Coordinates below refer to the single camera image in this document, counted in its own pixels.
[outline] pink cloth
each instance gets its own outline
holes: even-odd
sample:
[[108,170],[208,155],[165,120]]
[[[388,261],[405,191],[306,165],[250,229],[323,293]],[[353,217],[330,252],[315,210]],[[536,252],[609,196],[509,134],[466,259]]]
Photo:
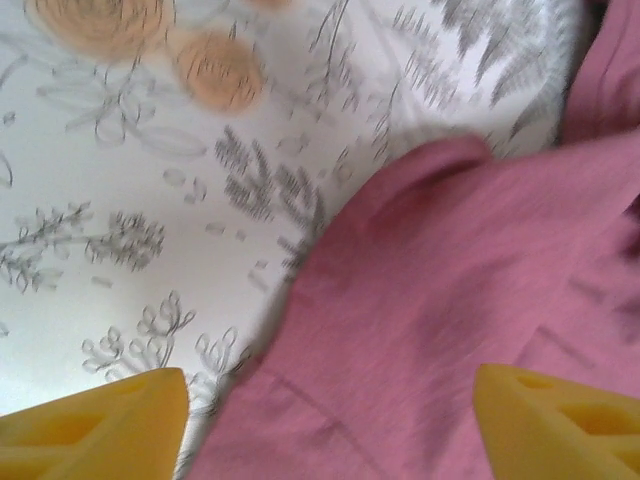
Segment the pink cloth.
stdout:
[[[608,133],[618,117],[589,105],[580,128]],[[640,396],[639,192],[635,132],[502,164],[465,137],[379,172],[312,252],[188,479],[490,479],[471,408],[485,362]]]
[[640,124],[640,2],[611,0],[602,28],[571,87],[564,143],[634,129]]

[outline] yellow object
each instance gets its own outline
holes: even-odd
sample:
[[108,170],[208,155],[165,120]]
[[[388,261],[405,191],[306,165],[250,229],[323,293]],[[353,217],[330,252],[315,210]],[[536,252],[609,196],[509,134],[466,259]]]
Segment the yellow object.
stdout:
[[473,403],[496,480],[640,479],[640,400],[483,365]]
[[0,479],[168,480],[187,414],[167,368],[0,417]]

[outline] white fabric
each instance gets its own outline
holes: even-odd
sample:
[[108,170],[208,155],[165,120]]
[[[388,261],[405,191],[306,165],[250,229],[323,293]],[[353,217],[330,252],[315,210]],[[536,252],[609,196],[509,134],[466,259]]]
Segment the white fabric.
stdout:
[[[122,25],[65,37],[62,0],[0,6],[0,414],[179,366],[184,455],[363,182],[459,131],[499,156],[551,145],[589,31],[582,0],[65,1],[106,22],[160,8],[168,33],[108,66],[77,39],[115,55]],[[201,85],[227,107],[180,81],[198,32],[259,59],[214,45],[197,65],[245,89]]]

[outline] orange flower print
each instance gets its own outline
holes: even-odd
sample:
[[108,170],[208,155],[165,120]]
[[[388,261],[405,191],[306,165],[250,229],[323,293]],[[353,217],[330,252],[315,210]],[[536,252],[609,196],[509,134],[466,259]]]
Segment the orange flower print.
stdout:
[[239,113],[262,93],[264,78],[253,52],[221,33],[202,33],[176,58],[178,73],[196,100],[218,111]]
[[165,0],[27,0],[27,7],[63,43],[108,62],[135,60],[158,38],[164,4]]

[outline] leaf drawing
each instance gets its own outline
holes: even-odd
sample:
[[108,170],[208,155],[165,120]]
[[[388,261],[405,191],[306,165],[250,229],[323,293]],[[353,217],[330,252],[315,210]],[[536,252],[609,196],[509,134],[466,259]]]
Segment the leaf drawing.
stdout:
[[251,348],[246,347],[240,355],[234,353],[238,329],[229,328],[222,338],[211,342],[208,334],[198,337],[195,351],[204,367],[189,378],[192,417],[211,417],[219,407],[220,396],[251,358]]
[[[564,104],[564,86],[570,74],[569,59],[574,58],[576,50],[579,48],[573,39],[575,38],[575,32],[583,28],[580,24],[582,17],[577,11],[578,6],[562,0],[552,0],[548,8],[550,9],[550,15],[557,21],[550,22],[550,24],[554,25],[554,28],[547,36],[549,45],[536,63],[543,67],[543,75],[541,76],[544,81],[529,105],[524,108],[514,122],[511,129],[511,138],[546,115],[559,115]],[[511,77],[511,85],[516,85],[517,78],[520,77],[515,75]],[[550,142],[548,143],[555,141],[556,131],[557,127],[554,127],[549,134]]]
[[462,59],[493,23],[493,5],[480,6],[468,0],[431,0],[442,7],[442,24],[447,30],[458,30],[458,55]]
[[322,16],[320,26],[311,32],[309,51],[313,61],[306,73],[312,79],[307,91],[316,101],[328,106],[338,92],[345,90],[347,97],[343,110],[356,111],[360,103],[361,75],[351,63],[356,44],[346,32],[344,23],[349,2],[336,0]]
[[0,151],[0,187],[13,187],[13,170],[7,157]]
[[396,33],[413,48],[422,48],[424,43],[433,43],[436,35],[431,33],[426,13],[418,13],[416,7],[400,6],[392,21],[381,21],[382,26]]
[[260,144],[253,140],[248,147],[229,126],[216,143],[216,154],[229,172],[225,193],[233,206],[256,221],[271,222],[277,216],[302,233],[299,242],[278,239],[278,245],[288,254],[282,265],[291,278],[326,223],[320,189],[302,167],[293,170],[280,165],[274,173]]
[[254,140],[244,145],[230,127],[225,138],[216,142],[216,156],[229,171],[225,194],[231,204],[259,221],[273,220],[274,185],[271,167],[260,145]]
[[436,105],[440,109],[453,108],[461,100],[458,82],[431,52],[433,50],[414,51],[407,62],[406,74],[411,79],[412,87],[422,93],[429,105]]
[[513,58],[496,82],[491,94],[491,104],[495,105],[507,95],[539,83],[545,75],[545,67],[545,50],[531,48]]
[[62,270],[41,268],[44,254],[51,252],[58,260],[66,260],[71,247],[85,245],[85,255],[91,262],[109,258],[116,265],[132,270],[145,268],[162,251],[163,227],[147,223],[141,214],[114,213],[109,221],[109,233],[84,235],[85,225],[93,214],[89,203],[70,204],[66,212],[53,208],[51,214],[36,210],[34,218],[19,217],[18,238],[0,243],[0,277],[8,285],[25,293],[29,287],[55,290]]
[[171,292],[159,309],[147,305],[138,322],[141,337],[125,344],[120,330],[111,326],[96,345],[82,342],[82,351],[89,358],[82,364],[89,373],[104,372],[108,382],[168,365],[175,344],[175,335],[193,321],[194,310],[184,313],[178,292]]

